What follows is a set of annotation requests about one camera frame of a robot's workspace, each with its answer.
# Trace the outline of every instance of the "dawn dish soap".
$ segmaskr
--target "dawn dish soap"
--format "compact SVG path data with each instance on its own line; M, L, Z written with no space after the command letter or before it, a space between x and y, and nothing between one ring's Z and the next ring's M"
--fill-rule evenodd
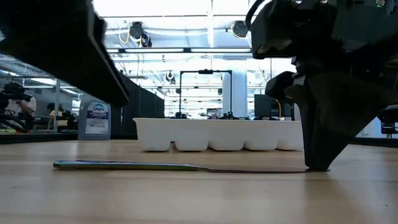
M78 140L110 139L110 105L85 93L80 103Z

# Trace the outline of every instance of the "wooden table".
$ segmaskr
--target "wooden table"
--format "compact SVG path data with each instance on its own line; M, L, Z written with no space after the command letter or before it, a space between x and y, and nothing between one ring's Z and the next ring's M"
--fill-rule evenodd
M301 152L140 152L135 141L0 145L0 223L398 223L398 149L317 174L60 171L57 159L303 166Z

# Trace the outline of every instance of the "white ice cube tray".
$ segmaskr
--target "white ice cube tray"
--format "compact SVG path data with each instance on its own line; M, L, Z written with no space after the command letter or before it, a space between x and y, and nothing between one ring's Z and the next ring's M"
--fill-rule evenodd
M145 151L303 150L300 121L190 120L134 118Z

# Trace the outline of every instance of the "metal frame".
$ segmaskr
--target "metal frame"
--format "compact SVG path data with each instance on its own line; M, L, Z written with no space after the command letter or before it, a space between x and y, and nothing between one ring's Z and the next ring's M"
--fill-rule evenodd
M58 121L57 121L57 116L58 116L58 111L59 111L59 106L60 106L60 85L61 81L57 79L57 84L55 86L55 114L54 114L54 120L53 120L53 129L54 131L58 131Z
M178 112L181 114L181 94L182 94L182 74L184 73L200 73L201 71L204 70L193 70L193 71L180 71L180 105L178 107ZM206 70L208 73L206 74L201 74L201 75L211 75L214 73L224 73L227 72L229 73L230 77L231 77L231 81L229 82L229 94L230 94L230 98L229 98L229 112L232 112L232 70Z

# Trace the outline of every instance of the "bottle label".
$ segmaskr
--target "bottle label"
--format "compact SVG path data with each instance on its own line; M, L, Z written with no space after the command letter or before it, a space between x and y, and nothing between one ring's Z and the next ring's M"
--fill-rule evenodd
M109 111L103 103L92 102L87 108L86 134L108 134Z

